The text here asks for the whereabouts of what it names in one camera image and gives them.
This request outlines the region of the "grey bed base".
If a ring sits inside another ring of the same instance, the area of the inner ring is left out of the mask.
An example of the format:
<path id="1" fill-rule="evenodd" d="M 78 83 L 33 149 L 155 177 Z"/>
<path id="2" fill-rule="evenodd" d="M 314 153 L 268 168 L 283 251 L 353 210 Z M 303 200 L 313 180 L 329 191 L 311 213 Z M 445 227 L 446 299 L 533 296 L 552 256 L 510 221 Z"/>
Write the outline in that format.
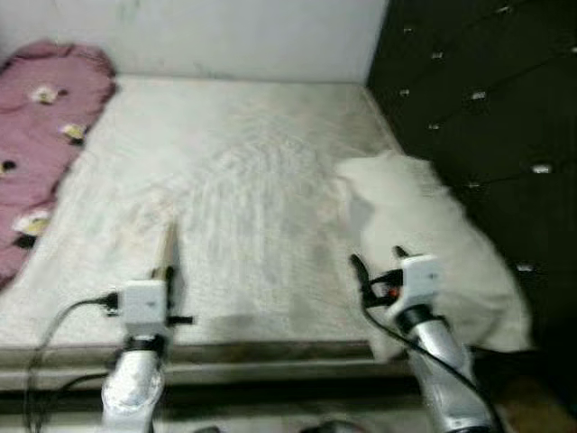
<path id="1" fill-rule="evenodd" d="M 34 386 L 47 389 L 81 375 L 103 373 L 112 346 L 61 346 L 47 350 L 34 372 Z M 176 345 L 164 364 L 169 386 L 210 386 L 256 381 L 338 378 L 408 378 L 401 357 L 379 360 L 367 341 L 241 342 Z"/>

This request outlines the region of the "grey robot right leg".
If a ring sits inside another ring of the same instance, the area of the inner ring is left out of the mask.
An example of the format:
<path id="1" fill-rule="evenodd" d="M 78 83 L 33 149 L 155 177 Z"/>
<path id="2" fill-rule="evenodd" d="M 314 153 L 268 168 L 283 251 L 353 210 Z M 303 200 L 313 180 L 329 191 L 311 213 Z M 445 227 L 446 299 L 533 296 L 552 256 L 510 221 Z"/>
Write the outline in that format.
<path id="1" fill-rule="evenodd" d="M 355 422 L 334 419 L 303 428 L 299 433 L 367 433 L 367 430 Z"/>

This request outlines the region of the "pink duck print blanket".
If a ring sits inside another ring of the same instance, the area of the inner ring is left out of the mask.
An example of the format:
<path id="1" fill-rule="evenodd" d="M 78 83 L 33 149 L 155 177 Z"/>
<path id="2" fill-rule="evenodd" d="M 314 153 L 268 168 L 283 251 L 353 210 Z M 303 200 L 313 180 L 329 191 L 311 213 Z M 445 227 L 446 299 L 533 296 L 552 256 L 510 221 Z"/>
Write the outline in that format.
<path id="1" fill-rule="evenodd" d="M 29 42 L 0 62 L 0 288 L 46 234 L 114 78 L 104 51 L 78 42 Z"/>

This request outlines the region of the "blue yellow children's book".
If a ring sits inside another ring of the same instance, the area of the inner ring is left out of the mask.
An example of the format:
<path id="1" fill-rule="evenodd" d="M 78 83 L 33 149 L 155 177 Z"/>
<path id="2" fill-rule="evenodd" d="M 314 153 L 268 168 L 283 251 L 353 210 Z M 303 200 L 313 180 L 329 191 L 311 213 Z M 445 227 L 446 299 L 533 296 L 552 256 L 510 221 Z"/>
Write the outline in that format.
<path id="1" fill-rule="evenodd" d="M 160 245 L 160 250 L 158 251 L 158 262 L 155 268 L 150 272 L 150 276 L 155 278 L 155 280 L 163 280 L 166 284 L 166 289 L 168 289 L 168 309 L 170 313 L 170 268 L 180 267 L 181 265 L 181 249 L 180 249 L 180 235 L 179 235 L 179 224 L 176 222 L 170 222 L 168 227 L 165 228 L 164 235 L 162 236 L 162 242 Z"/>

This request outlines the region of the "white quilted mattress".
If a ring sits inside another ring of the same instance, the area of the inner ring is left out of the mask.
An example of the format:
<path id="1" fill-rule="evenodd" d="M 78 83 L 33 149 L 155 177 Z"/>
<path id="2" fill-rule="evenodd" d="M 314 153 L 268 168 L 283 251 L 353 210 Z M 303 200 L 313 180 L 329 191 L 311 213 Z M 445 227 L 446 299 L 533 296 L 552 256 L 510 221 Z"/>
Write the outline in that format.
<path id="1" fill-rule="evenodd" d="M 179 224 L 188 344 L 367 341 L 335 194 L 338 162 L 395 148 L 354 84 L 124 76 L 63 180 L 46 234 L 0 288 L 0 350 L 147 273 Z"/>

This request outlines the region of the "dark tufted headboard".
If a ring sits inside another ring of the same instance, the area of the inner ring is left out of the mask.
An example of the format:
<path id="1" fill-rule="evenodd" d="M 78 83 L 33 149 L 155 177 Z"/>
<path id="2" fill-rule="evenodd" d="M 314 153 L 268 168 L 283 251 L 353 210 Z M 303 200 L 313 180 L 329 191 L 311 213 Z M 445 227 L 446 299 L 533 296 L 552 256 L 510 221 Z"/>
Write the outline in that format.
<path id="1" fill-rule="evenodd" d="M 490 237 L 533 342 L 569 354 L 577 0 L 388 0 L 367 86 L 408 155 Z"/>

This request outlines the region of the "white pillow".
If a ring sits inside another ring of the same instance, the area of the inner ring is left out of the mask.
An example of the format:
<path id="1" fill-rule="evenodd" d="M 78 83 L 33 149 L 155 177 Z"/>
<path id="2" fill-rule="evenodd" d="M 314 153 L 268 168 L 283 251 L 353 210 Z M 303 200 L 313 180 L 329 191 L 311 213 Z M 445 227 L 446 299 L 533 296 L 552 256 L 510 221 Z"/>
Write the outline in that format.
<path id="1" fill-rule="evenodd" d="M 531 314 L 502 256 L 470 222 L 428 161 L 383 150 L 335 165 L 335 194 L 349 231 L 346 252 L 372 276 L 397 265 L 393 247 L 432 254 L 442 276 L 435 312 L 470 346 L 531 349 Z"/>

